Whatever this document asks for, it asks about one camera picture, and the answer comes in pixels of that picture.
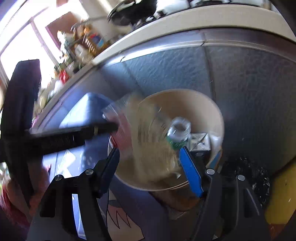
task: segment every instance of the metal screw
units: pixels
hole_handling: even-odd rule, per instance
[[[55,176],[55,178],[54,178],[54,179],[55,179],[56,181],[59,181],[59,180],[61,180],[61,179],[62,179],[62,177],[63,177],[62,175],[57,175],[57,176]]]
[[[244,181],[244,180],[246,179],[243,175],[238,175],[237,178],[238,178],[240,181]]]
[[[208,169],[207,170],[207,174],[214,175],[215,174],[215,171],[213,169]]]
[[[87,169],[86,171],[85,171],[85,174],[86,175],[91,175],[91,174],[93,174],[94,173],[94,170],[93,169]]]

